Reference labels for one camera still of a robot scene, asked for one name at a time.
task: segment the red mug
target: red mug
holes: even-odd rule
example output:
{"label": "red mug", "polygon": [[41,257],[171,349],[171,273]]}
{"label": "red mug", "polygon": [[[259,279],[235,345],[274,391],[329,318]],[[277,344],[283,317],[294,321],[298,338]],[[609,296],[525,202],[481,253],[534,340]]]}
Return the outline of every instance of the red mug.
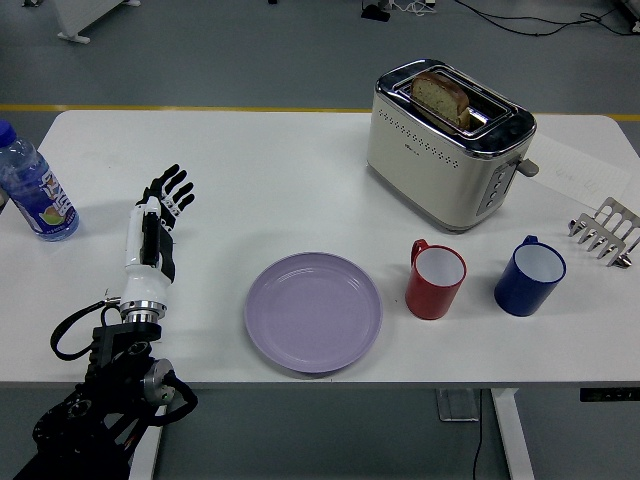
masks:
{"label": "red mug", "polygon": [[458,252],[416,240],[411,249],[411,276],[405,294],[409,310],[425,320],[444,316],[466,276],[467,265]]}

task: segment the robotic hand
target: robotic hand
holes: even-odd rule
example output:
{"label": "robotic hand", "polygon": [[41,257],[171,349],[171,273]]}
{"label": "robotic hand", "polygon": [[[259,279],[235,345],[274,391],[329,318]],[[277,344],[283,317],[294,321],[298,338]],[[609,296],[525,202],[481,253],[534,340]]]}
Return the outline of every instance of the robotic hand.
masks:
{"label": "robotic hand", "polygon": [[[149,426],[180,420],[197,405],[191,389],[175,375],[166,359],[150,356],[150,342],[161,336],[158,321],[166,311],[166,290],[175,277],[170,232],[178,215],[194,199],[191,182],[175,187],[187,176],[178,165],[153,180],[130,214],[121,298],[107,298],[65,319],[51,336],[51,348],[66,361],[87,352],[85,382],[36,424],[33,439],[38,453],[15,480],[60,477],[128,479],[130,461]],[[102,308],[93,342],[67,354],[58,349],[64,334],[80,318]],[[122,323],[107,325],[106,313],[117,309]],[[158,408],[170,404],[178,391],[183,405],[163,416]],[[119,417],[107,426],[107,417]]]}

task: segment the yellow floor line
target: yellow floor line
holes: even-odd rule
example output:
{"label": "yellow floor line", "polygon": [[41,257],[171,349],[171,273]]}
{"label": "yellow floor line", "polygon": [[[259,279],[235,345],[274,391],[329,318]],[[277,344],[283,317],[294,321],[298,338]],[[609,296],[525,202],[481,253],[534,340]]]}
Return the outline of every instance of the yellow floor line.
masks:
{"label": "yellow floor line", "polygon": [[[280,107],[198,107],[172,105],[39,105],[39,104],[0,104],[5,112],[66,112],[67,110],[155,110],[184,112],[329,112],[329,113],[370,113],[370,108],[280,108]],[[547,115],[574,115],[547,113]],[[636,114],[579,114],[604,115],[617,122],[640,122]]]}

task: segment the toaster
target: toaster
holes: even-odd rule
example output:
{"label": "toaster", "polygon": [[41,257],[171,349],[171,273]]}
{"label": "toaster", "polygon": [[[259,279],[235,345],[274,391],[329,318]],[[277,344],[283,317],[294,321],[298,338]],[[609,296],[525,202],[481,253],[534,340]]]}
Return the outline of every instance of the toaster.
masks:
{"label": "toaster", "polygon": [[[469,129],[411,98],[423,71],[443,75],[469,97]],[[438,225],[463,232],[494,213],[516,171],[537,167],[524,156],[536,131],[529,112],[438,60],[417,60],[376,82],[368,164]]]}

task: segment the bread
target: bread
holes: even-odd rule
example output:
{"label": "bread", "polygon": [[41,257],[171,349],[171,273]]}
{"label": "bread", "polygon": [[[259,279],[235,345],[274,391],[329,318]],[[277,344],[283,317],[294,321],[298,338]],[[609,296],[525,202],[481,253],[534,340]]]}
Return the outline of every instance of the bread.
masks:
{"label": "bread", "polygon": [[469,97],[447,77],[431,72],[416,75],[411,82],[411,98],[461,129],[469,129]]}

